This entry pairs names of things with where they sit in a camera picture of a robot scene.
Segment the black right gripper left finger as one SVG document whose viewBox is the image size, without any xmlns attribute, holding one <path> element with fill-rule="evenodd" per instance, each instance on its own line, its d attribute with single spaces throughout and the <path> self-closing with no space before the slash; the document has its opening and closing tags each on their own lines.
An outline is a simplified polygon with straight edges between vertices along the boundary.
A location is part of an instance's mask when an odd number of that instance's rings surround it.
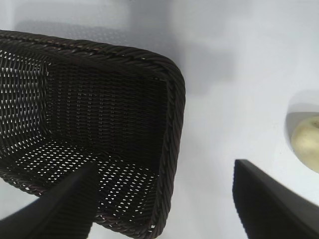
<svg viewBox="0 0 319 239">
<path fill-rule="evenodd" d="M 2 239 L 85 239 L 99 202 L 97 165 L 87 163 L 0 221 Z"/>
</svg>

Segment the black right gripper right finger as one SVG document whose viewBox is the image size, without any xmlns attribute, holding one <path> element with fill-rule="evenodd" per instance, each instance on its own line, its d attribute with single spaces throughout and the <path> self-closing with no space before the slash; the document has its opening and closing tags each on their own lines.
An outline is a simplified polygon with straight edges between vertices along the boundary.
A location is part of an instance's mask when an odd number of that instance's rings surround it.
<svg viewBox="0 0 319 239">
<path fill-rule="evenodd" d="M 235 160 L 232 194 L 250 239 L 319 237 L 318 206 L 289 190 L 249 160 Z"/>
</svg>

